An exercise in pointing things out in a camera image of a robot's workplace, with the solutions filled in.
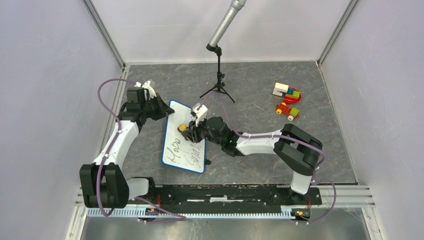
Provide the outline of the blue framed whiteboard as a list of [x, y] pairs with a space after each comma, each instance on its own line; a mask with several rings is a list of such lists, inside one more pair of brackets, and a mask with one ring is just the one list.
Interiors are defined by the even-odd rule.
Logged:
[[206, 141], [193, 143], [185, 140], [178, 127], [188, 125], [192, 120], [191, 107], [176, 100], [170, 100], [169, 106], [175, 113], [166, 119], [161, 161], [165, 166], [202, 174], [205, 171]]

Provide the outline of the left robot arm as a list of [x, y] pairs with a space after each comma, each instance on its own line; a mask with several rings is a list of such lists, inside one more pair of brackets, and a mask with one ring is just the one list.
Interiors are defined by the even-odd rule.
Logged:
[[146, 121], [157, 121], [174, 112], [152, 87], [127, 90], [127, 101], [115, 116], [114, 130], [106, 146], [92, 163], [82, 165], [79, 170], [82, 197], [87, 208], [122, 209], [136, 197], [145, 204], [156, 200], [157, 190], [153, 187], [152, 177], [126, 179], [122, 166]]

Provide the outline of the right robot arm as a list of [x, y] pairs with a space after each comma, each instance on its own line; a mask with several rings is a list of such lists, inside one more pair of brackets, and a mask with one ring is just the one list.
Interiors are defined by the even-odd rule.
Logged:
[[222, 117], [211, 117], [196, 124], [181, 124], [177, 128], [185, 140], [203, 140], [220, 146], [231, 157], [254, 154], [276, 155], [293, 171], [289, 199], [302, 204], [309, 198], [309, 188], [320, 157], [324, 156], [320, 140], [292, 123], [269, 133], [237, 132], [230, 129]]

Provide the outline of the yellow bone-shaped eraser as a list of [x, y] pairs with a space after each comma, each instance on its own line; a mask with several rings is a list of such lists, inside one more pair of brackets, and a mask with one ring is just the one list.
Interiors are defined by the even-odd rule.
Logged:
[[182, 123], [181, 125], [178, 126], [177, 130], [180, 133], [183, 133], [183, 132], [185, 132], [187, 130], [187, 126], [184, 123]]

